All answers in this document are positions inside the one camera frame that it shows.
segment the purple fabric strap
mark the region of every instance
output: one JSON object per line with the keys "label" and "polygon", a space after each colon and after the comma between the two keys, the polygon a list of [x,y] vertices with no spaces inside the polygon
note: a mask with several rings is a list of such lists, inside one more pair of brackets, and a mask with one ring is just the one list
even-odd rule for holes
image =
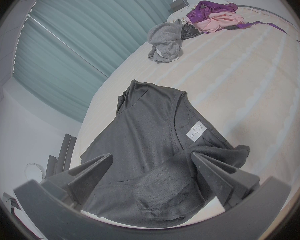
{"label": "purple fabric strap", "polygon": [[252,23],[248,22],[248,23],[245,23],[245,24],[238,24],[238,25],[236,25],[236,26],[237,26],[238,28],[240,28],[240,29],[245,29],[245,28],[248,28],[248,27],[250,27],[250,26],[252,26],[252,25],[255,25],[255,24],[268,24],[268,25],[270,25],[270,26],[272,26],[272,27],[274,27],[274,28],[276,28],[276,29],[279,29],[279,30],[281,30],[282,32],[286,33],[282,28],[278,27],[277,25],[275,25],[275,24],[273,24],[273,23],[271,23],[271,22],[255,21],[255,22],[252,22]]}
{"label": "purple fabric strap", "polygon": [[210,1],[200,1],[194,10],[187,14],[192,23],[202,22],[209,18],[210,13],[233,12],[235,13],[238,6],[234,3],[219,4]]}

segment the striped bedsheet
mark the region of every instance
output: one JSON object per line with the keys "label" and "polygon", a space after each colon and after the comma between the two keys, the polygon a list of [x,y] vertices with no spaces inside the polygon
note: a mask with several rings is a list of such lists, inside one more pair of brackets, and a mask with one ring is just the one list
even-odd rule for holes
{"label": "striped bedsheet", "polygon": [[300,32],[268,12],[239,8],[247,22],[268,26],[220,30],[183,41],[179,59],[157,64],[144,43],[94,95],[80,129],[71,168],[115,118],[118,96],[132,79],[187,91],[192,105],[236,146],[251,152],[243,170],[300,186]]}

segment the pillow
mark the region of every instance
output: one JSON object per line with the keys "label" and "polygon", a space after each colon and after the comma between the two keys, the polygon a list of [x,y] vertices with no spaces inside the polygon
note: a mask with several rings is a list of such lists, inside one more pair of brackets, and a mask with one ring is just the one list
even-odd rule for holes
{"label": "pillow", "polygon": [[[213,3],[222,4],[222,5],[226,5],[226,4],[231,3],[231,2],[227,2],[225,0],[208,0],[208,1],[213,2]],[[168,17],[167,22],[172,22],[173,23],[177,19],[180,19],[182,21],[182,24],[184,25],[186,23],[187,14],[189,12],[191,12],[193,9],[195,9],[195,7],[198,3],[199,3],[199,1],[197,3],[187,5],[187,6],[183,7],[182,9],[174,12],[173,14],[171,14]]]}

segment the curtain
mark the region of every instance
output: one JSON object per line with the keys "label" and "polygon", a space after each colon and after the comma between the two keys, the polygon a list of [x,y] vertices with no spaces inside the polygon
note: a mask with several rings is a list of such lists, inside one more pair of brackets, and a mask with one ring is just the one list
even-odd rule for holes
{"label": "curtain", "polygon": [[13,76],[82,122],[93,95],[169,17],[172,0],[37,0],[19,38]]}

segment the pile of clothes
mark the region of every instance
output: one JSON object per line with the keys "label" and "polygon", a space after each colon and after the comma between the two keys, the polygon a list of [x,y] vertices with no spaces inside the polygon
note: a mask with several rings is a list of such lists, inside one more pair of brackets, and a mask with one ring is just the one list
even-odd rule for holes
{"label": "pile of clothes", "polygon": [[180,19],[175,22],[164,22],[149,30],[147,41],[152,44],[148,58],[155,62],[172,62],[179,58],[182,40],[196,37],[200,34],[214,33],[218,30],[245,29],[254,24],[268,24],[285,33],[273,23],[255,21],[245,22],[244,18],[236,14],[238,6],[234,3],[219,4],[210,1],[200,1],[187,14],[186,24]]}

